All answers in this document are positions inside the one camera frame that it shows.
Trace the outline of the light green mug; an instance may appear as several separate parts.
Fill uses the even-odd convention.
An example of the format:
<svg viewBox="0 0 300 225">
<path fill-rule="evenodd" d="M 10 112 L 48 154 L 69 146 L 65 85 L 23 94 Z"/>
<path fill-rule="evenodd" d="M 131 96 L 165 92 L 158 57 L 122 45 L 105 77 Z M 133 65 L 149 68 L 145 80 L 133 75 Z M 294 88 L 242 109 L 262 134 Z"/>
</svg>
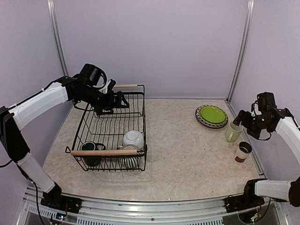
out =
<svg viewBox="0 0 300 225">
<path fill-rule="evenodd" d="M 242 125 L 237 126 L 233 123 L 233 121 L 231 121 L 228 124 L 228 127 L 226 129 L 225 138 L 229 143 L 232 143 L 239 138 L 242 131 L 243 131 Z"/>
</svg>

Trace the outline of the black wire dish rack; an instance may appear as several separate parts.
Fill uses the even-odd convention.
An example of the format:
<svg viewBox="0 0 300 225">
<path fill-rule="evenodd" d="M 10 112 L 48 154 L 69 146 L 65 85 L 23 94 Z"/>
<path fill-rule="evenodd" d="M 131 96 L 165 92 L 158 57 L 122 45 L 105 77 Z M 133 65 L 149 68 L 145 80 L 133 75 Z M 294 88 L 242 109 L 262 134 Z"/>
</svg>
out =
<svg viewBox="0 0 300 225">
<path fill-rule="evenodd" d="M 81 103 L 83 114 L 78 125 L 71 147 L 65 152 L 70 154 L 76 150 L 85 150 L 88 142 L 95 143 L 97 150 L 116 150 L 123 146 L 123 136 L 131 130 L 139 131 L 146 136 L 145 86 L 137 85 L 132 90 L 123 90 L 129 108 L 114 109 L 110 115 L 97 116 L 93 107 Z M 144 171 L 147 158 L 147 143 L 144 141 L 141 154 L 133 156 L 75 156 L 75 160 L 84 171 Z M 122 169 L 119 158 L 140 157 L 139 166 L 135 169 Z"/>
</svg>

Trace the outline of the white brown cup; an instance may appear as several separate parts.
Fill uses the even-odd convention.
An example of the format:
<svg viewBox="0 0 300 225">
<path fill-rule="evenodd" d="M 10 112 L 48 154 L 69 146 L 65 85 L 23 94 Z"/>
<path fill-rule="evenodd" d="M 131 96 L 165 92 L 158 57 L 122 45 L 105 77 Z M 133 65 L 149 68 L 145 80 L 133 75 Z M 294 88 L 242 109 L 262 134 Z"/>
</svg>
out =
<svg viewBox="0 0 300 225">
<path fill-rule="evenodd" d="M 243 163 L 252 152 L 252 146 L 248 142 L 240 142 L 234 153 L 235 161 Z"/>
</svg>

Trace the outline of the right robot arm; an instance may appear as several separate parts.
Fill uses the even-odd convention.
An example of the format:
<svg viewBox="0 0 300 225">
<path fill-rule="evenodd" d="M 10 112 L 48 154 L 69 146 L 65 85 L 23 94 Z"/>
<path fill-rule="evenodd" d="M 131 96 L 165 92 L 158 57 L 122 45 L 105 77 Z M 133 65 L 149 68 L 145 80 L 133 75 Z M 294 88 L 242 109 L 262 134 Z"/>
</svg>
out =
<svg viewBox="0 0 300 225">
<path fill-rule="evenodd" d="M 289 109 L 277 108 L 274 94 L 263 92 L 251 105 L 251 112 L 240 110 L 233 120 L 234 125 L 241 125 L 247 134 L 259 140 L 262 130 L 269 134 L 276 132 L 288 145 L 296 159 L 300 160 L 300 126 Z M 300 179 L 295 181 L 249 180 L 240 197 L 240 204 L 250 208 L 258 198 L 269 197 L 281 202 L 289 202 L 294 207 L 300 206 Z"/>
</svg>

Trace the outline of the bright green plate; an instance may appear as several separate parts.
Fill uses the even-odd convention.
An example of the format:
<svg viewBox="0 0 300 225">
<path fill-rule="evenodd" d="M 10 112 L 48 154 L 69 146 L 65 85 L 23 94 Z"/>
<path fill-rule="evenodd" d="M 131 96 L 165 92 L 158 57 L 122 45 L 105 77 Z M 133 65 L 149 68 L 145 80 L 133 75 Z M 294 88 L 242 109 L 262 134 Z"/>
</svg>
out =
<svg viewBox="0 0 300 225">
<path fill-rule="evenodd" d="M 210 123 L 222 123 L 226 119 L 223 110 L 216 106 L 205 106 L 200 110 L 202 118 Z"/>
</svg>

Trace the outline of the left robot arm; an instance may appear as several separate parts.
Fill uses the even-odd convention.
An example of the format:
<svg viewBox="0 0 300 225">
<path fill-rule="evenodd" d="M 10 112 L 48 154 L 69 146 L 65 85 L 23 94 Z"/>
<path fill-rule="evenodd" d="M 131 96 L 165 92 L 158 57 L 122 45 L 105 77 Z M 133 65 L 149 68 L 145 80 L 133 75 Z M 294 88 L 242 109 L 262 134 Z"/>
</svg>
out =
<svg viewBox="0 0 300 225">
<path fill-rule="evenodd" d="M 121 91 L 114 92 L 116 82 L 108 80 L 105 72 L 85 64 L 80 73 L 63 76 L 36 94 L 13 106 L 0 109 L 0 141 L 9 158 L 31 182 L 43 191 L 43 198 L 52 208 L 66 206 L 61 188 L 33 157 L 21 131 L 50 109 L 68 101 L 81 101 L 92 106 L 97 115 L 112 114 L 115 108 L 128 108 Z"/>
</svg>

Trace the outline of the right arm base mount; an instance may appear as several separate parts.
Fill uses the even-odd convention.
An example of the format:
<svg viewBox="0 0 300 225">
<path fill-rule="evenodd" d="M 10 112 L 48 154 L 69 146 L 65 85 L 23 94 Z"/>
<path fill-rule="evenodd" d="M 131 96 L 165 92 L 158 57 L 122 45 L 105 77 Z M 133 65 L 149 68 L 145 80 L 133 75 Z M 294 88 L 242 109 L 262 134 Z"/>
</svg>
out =
<svg viewBox="0 0 300 225">
<path fill-rule="evenodd" d="M 264 198 L 255 195 L 255 183 L 265 179 L 253 179 L 247 181 L 243 194 L 229 195 L 224 199 L 227 213 L 250 209 L 265 203 Z"/>
</svg>

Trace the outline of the white ceramic bowl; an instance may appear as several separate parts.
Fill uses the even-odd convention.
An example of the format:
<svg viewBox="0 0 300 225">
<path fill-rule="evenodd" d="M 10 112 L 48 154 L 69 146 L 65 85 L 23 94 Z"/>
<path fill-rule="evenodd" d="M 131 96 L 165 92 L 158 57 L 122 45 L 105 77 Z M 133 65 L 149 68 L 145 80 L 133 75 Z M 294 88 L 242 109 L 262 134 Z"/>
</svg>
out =
<svg viewBox="0 0 300 225">
<path fill-rule="evenodd" d="M 134 145 L 139 149 L 143 149 L 144 138 L 141 132 L 131 130 L 124 134 L 123 145 Z"/>
</svg>

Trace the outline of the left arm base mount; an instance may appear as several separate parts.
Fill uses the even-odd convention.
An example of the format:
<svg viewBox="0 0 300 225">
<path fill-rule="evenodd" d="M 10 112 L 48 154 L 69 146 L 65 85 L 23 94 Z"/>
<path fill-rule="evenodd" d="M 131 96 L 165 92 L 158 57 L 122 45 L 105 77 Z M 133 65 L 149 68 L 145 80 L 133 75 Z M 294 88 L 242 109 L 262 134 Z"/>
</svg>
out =
<svg viewBox="0 0 300 225">
<path fill-rule="evenodd" d="M 43 191 L 41 204 L 66 213 L 78 214 L 82 205 L 82 199 L 63 195 L 61 187 L 55 182 L 54 187 L 50 191 Z"/>
</svg>

